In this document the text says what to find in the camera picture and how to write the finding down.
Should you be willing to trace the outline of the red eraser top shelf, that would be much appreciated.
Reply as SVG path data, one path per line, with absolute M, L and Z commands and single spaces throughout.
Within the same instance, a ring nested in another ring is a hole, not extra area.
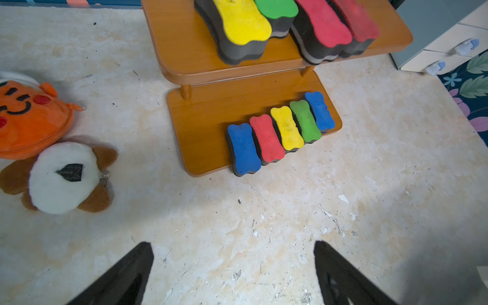
M 361 55 L 380 37 L 380 29 L 363 5 L 355 0 L 331 0 L 328 4 L 352 34 L 352 42 L 347 44 L 339 56 L 349 58 Z
M 312 65 L 333 61 L 353 41 L 348 27 L 323 0 L 297 0 L 291 35 L 302 58 Z

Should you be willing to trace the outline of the yellow eraser top shelf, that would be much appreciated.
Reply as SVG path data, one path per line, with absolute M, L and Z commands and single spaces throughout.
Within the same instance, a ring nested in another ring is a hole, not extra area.
M 254 1 L 195 0 L 194 8 L 207 25 L 224 63 L 235 66 L 263 56 L 272 27 Z

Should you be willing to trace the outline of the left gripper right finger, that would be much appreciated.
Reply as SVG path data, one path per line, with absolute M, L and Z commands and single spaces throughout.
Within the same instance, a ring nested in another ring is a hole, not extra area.
M 324 304 L 396 304 L 327 242 L 315 242 L 314 256 Z

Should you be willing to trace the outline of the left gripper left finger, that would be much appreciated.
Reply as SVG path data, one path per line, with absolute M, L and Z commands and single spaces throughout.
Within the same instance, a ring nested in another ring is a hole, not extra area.
M 141 304 L 153 261 L 151 244 L 139 243 L 69 304 Z

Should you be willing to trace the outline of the green eraser top shelf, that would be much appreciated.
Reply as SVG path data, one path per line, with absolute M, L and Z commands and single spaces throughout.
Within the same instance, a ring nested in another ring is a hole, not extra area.
M 285 38 L 299 9 L 294 0 L 255 0 L 260 13 L 271 24 L 271 38 Z

